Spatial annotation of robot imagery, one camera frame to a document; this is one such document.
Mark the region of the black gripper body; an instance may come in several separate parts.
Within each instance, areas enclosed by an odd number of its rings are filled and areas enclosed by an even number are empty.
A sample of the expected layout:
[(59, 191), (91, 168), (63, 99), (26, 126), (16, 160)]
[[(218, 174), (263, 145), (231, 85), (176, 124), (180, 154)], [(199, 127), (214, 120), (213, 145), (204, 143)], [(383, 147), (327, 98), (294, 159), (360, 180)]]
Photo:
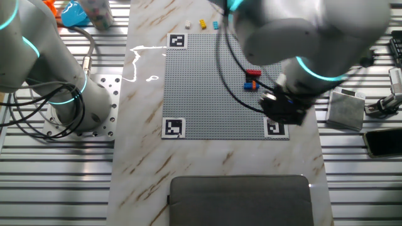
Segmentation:
[(294, 94), (280, 85), (266, 87), (259, 104), (263, 113), (280, 124), (301, 126), (314, 102), (312, 94)]

